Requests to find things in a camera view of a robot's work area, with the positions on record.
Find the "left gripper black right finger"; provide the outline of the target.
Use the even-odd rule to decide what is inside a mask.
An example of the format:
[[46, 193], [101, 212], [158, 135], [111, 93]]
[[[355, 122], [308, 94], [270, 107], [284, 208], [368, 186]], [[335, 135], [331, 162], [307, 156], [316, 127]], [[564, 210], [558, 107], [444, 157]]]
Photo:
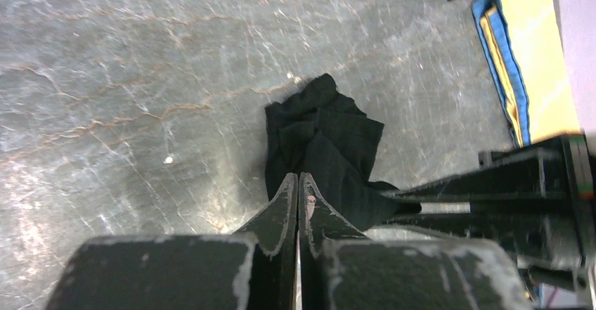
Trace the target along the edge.
[[532, 309], [517, 268], [487, 240], [372, 240], [299, 177], [304, 309]]

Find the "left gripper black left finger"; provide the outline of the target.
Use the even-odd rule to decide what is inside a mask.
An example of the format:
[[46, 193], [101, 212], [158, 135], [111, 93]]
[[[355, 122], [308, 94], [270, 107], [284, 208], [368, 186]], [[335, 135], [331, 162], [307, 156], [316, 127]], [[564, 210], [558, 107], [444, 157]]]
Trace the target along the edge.
[[104, 236], [71, 256], [48, 309], [293, 309], [298, 178], [231, 234]]

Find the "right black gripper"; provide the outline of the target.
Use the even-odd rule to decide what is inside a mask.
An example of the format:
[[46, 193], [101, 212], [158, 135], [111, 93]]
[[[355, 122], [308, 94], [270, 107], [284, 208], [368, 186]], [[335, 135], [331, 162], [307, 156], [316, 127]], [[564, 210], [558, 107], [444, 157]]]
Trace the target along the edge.
[[480, 212], [497, 214], [411, 214], [382, 225], [492, 240], [523, 258], [537, 282], [595, 293], [595, 155], [586, 136], [561, 134], [509, 152], [484, 151], [479, 165], [380, 194], [402, 203], [480, 202]]

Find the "black underwear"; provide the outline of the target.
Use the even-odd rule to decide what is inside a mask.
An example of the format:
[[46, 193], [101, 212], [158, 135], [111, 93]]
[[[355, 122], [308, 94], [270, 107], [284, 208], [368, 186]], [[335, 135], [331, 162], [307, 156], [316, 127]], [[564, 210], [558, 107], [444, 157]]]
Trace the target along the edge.
[[394, 186], [371, 181], [384, 124], [338, 92], [329, 74], [311, 80], [286, 101], [265, 109], [265, 181], [273, 198], [288, 173], [310, 173], [325, 200], [361, 231], [421, 211], [381, 195]]

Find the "tan cloth mat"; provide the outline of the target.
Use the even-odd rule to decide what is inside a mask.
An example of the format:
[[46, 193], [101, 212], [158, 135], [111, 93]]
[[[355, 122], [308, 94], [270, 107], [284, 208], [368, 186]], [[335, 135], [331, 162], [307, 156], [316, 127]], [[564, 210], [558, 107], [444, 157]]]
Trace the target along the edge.
[[514, 145], [580, 132], [553, 0], [476, 0], [472, 15]]

